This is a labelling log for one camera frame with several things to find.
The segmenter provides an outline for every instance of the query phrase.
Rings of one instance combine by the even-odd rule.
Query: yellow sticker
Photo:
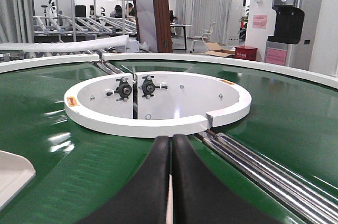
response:
[[[68,101],[69,107],[79,106],[78,102],[76,101],[75,97],[73,97],[73,96],[67,97],[67,101]]]
[[[234,83],[229,81],[229,80],[221,80],[221,81],[224,82],[224,83],[230,84],[230,85],[234,85]]]

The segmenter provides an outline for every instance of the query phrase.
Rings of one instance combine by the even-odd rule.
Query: storage rack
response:
[[[33,18],[36,20],[37,26],[39,26],[41,29],[39,31],[35,31],[35,35],[74,34],[74,30],[68,30],[70,27],[59,26],[56,18],[52,19],[46,16],[34,16]],[[46,26],[43,24],[43,19],[45,18],[50,20],[51,26]],[[107,16],[97,16],[96,18],[75,17],[74,21],[69,16],[58,14],[58,19],[63,19],[64,21],[68,22],[70,26],[74,26],[76,35],[122,35],[123,33],[130,35],[137,34],[136,23],[123,18],[111,18]],[[107,23],[108,26],[104,26],[97,21],[100,23]]]
[[[41,28],[39,31],[34,31],[35,35],[41,34],[58,34],[59,41],[61,41],[62,34],[68,34],[73,36],[73,41],[76,42],[77,35],[95,35],[98,34],[136,34],[136,24],[134,22],[126,20],[123,18],[111,18],[105,16],[97,16],[96,15],[96,0],[94,1],[94,17],[76,17],[75,16],[75,1],[71,0],[71,8],[72,8],[72,16],[65,16],[59,15],[58,19],[52,19],[49,17],[43,16],[35,16],[37,26]],[[59,2],[56,0],[57,8],[59,8]],[[43,24],[41,19],[48,18],[51,22],[51,26],[46,26]],[[63,19],[68,22],[72,28],[70,31],[70,27],[61,27],[58,24],[58,20]],[[97,20],[108,23],[110,26],[102,26]]]

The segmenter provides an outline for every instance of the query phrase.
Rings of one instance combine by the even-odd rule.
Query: chair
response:
[[[210,38],[210,35],[212,34],[213,32],[213,28],[215,26],[215,22],[212,22],[211,25],[210,25],[210,28],[208,30],[202,30],[204,31],[202,33],[202,35],[196,35],[196,36],[193,36],[192,39],[192,43],[191,43],[191,47],[190,47],[190,53],[192,53],[194,51],[194,46],[195,46],[195,42],[207,42]]]

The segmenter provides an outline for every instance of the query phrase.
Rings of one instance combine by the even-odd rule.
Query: pink sign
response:
[[[255,14],[253,16],[253,24],[252,27],[255,27],[257,29],[266,29],[266,23],[268,21],[267,15],[258,15]]]
[[[265,62],[284,66],[285,59],[286,59],[286,50],[277,50],[273,48],[267,49]]]

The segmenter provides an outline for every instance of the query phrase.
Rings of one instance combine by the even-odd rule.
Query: green belt surface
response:
[[[233,81],[252,95],[244,119],[215,128],[338,197],[338,93],[314,83],[231,66],[175,61],[119,61],[140,71],[184,71]],[[0,223],[74,223],[102,205],[135,173],[152,139],[101,134],[64,112],[63,95],[106,75],[89,63],[0,74],[0,150],[32,162],[36,177],[0,212]],[[303,223],[230,164],[191,137],[209,168],[262,211]]]
[[[227,79],[247,89],[244,119],[214,128],[263,157],[296,172],[338,202],[338,90],[255,69],[174,61],[117,61],[141,71],[184,71]]]

